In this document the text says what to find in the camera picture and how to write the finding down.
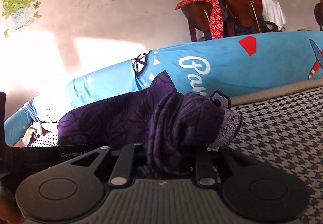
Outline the purple floral jacket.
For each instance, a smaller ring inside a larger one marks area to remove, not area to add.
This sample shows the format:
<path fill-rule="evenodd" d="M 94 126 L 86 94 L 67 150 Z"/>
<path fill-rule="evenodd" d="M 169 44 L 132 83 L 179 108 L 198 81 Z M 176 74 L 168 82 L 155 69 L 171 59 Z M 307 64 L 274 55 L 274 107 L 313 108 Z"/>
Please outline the purple floral jacket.
<path fill-rule="evenodd" d="M 182 94 L 162 72 L 149 88 L 69 111 L 58 122 L 58 144 L 121 150 L 139 142 L 147 160 L 140 172 L 148 178 L 172 178 L 188 175 L 208 147 L 228 145 L 241 124 L 242 116 L 221 92 L 210 98 Z"/>

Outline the houndstooth mattress cover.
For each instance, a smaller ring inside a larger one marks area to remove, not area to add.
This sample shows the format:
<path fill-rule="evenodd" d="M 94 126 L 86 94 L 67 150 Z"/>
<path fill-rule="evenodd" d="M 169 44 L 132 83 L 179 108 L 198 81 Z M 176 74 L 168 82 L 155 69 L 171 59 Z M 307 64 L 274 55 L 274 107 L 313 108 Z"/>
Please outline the houndstooth mattress cover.
<path fill-rule="evenodd" d="M 307 184 L 310 201 L 300 219 L 288 223 L 322 223 L 322 85 L 280 88 L 231 100 L 242 116 L 235 138 L 226 146 Z M 206 151 L 218 151 L 208 147 Z M 89 216 L 73 223 L 258 223 L 227 208 L 219 194 L 188 175 L 148 178 L 140 170 L 145 151 L 132 167 L 132 182 L 109 191 Z M 28 223 L 37 223 L 27 219 Z"/>

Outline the blue printed bed bumper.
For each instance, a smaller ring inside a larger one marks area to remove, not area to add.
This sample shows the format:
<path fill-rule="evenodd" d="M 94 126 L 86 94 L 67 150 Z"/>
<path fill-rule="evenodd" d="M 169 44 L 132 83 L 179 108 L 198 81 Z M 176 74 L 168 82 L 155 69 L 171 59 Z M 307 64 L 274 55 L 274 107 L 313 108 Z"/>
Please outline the blue printed bed bumper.
<path fill-rule="evenodd" d="M 39 96 L 4 124 L 15 145 L 31 122 L 55 123 L 83 105 L 149 87 L 166 71 L 178 92 L 237 97 L 322 77 L 322 32 L 271 32 L 193 42 L 151 50 L 67 83 L 60 75 L 25 74 Z"/>

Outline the red floral cloth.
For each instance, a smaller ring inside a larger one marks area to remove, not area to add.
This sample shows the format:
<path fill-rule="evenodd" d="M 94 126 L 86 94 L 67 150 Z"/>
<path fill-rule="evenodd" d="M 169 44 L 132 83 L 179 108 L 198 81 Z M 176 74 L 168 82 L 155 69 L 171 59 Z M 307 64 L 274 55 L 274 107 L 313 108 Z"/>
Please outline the red floral cloth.
<path fill-rule="evenodd" d="M 219 0 L 182 0 L 175 10 L 181 10 L 187 19 L 191 41 L 197 41 L 196 30 L 209 32 L 206 40 L 224 37 L 223 16 Z"/>

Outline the table with white cloth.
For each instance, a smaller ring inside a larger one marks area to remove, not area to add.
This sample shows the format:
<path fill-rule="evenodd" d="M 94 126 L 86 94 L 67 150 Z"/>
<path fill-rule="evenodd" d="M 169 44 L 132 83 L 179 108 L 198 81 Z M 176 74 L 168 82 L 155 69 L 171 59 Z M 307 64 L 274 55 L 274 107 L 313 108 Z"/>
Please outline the table with white cloth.
<path fill-rule="evenodd" d="M 286 18 L 277 0 L 262 0 L 263 18 L 274 23 L 278 30 L 285 30 Z"/>

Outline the brown wooden chair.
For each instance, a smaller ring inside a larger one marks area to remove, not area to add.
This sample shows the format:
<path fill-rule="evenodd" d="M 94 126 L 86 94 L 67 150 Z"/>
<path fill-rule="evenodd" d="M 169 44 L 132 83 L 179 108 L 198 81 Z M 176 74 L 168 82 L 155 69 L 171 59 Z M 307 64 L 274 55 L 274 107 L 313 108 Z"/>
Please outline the brown wooden chair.
<path fill-rule="evenodd" d="M 244 34 L 268 33 L 262 13 L 262 0 L 220 0 L 224 36 L 242 36 Z"/>
<path fill-rule="evenodd" d="M 188 21 L 192 42 L 198 41 L 196 30 L 203 32 L 204 40 L 212 39 L 209 26 L 212 9 L 212 5 L 208 2 L 193 2 L 181 8 Z"/>

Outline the dark chair at far right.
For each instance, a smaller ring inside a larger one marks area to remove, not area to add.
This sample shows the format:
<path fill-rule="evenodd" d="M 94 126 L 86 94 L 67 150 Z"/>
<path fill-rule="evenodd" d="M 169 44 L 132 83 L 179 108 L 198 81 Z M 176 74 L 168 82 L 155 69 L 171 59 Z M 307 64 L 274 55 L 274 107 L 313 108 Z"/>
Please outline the dark chair at far right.
<path fill-rule="evenodd" d="M 319 25 L 320 31 L 322 31 L 322 26 L 323 26 L 323 6 L 322 6 L 322 2 L 319 2 L 318 4 L 315 5 L 315 7 L 314 7 L 314 17 L 315 17 L 316 23 Z"/>

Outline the green plant wall sticker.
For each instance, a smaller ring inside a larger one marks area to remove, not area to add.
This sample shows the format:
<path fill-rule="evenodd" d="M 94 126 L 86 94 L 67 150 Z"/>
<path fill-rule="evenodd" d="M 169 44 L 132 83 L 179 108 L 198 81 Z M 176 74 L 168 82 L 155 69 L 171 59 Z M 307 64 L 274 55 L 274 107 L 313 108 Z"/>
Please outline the green plant wall sticker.
<path fill-rule="evenodd" d="M 12 32 L 40 19 L 41 4 L 40 0 L 1 0 L 1 18 L 8 21 L 3 36 L 8 38 Z"/>

